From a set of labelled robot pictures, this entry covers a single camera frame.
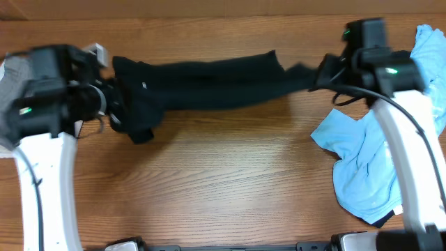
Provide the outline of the black t-shirt with white logo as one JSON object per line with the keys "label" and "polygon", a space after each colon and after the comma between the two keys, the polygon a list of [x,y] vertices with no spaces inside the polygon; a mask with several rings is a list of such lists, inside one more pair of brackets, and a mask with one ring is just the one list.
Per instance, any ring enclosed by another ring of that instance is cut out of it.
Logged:
{"label": "black t-shirt with white logo", "polygon": [[112,60],[120,105],[110,124],[134,144],[154,135],[167,111],[225,110],[266,102],[312,88],[316,70],[301,63],[284,69],[274,51],[212,62],[151,65],[122,56]]}

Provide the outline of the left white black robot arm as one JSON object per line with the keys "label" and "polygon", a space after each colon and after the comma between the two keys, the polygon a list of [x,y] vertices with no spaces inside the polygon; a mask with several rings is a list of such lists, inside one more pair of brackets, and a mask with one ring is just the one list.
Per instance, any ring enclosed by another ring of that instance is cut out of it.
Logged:
{"label": "left white black robot arm", "polygon": [[6,112],[20,180],[25,250],[81,250],[73,174],[82,124],[106,114],[106,49],[34,47],[32,78]]}

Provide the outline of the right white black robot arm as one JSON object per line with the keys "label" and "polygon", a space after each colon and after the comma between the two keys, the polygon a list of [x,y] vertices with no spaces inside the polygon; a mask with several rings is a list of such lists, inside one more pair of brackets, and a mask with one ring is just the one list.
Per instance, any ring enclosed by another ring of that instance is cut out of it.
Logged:
{"label": "right white black robot arm", "polygon": [[364,98],[374,111],[397,172],[404,228],[337,234],[325,248],[444,250],[445,157],[419,68],[411,58],[393,55],[381,18],[347,23],[342,39],[344,51],[325,55],[314,89]]}

